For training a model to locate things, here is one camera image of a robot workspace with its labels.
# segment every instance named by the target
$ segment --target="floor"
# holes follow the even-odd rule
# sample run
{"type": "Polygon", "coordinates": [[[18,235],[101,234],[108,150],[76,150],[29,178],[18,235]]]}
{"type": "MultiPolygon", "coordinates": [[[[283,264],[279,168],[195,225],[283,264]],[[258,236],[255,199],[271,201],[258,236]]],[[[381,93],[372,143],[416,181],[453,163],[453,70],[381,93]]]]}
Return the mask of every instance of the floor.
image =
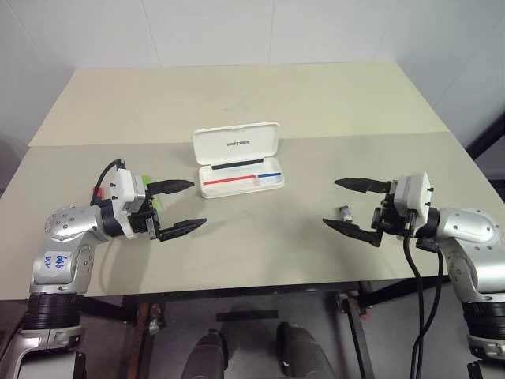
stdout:
{"type": "MultiPolygon", "coordinates": [[[[425,292],[430,303],[433,290],[425,292]]],[[[282,377],[275,357],[275,330],[280,321],[306,328],[326,351],[337,378],[359,378],[356,355],[345,314],[335,313],[332,299],[321,293],[212,298],[166,304],[167,326],[155,338],[150,378],[179,378],[197,340],[217,328],[228,340],[230,365],[226,379],[282,377]],[[279,318],[216,321],[217,313],[277,310],[279,318]]],[[[18,302],[0,302],[0,340],[24,312],[18,302]]],[[[376,378],[408,377],[410,351],[417,330],[414,295],[374,306],[363,320],[376,378]]],[[[115,321],[83,317],[87,329],[80,351],[87,356],[88,377],[125,376],[133,328],[115,321]]],[[[425,339],[423,377],[468,377],[474,360],[466,344],[461,305],[450,285],[443,289],[438,315],[425,339]]]]}

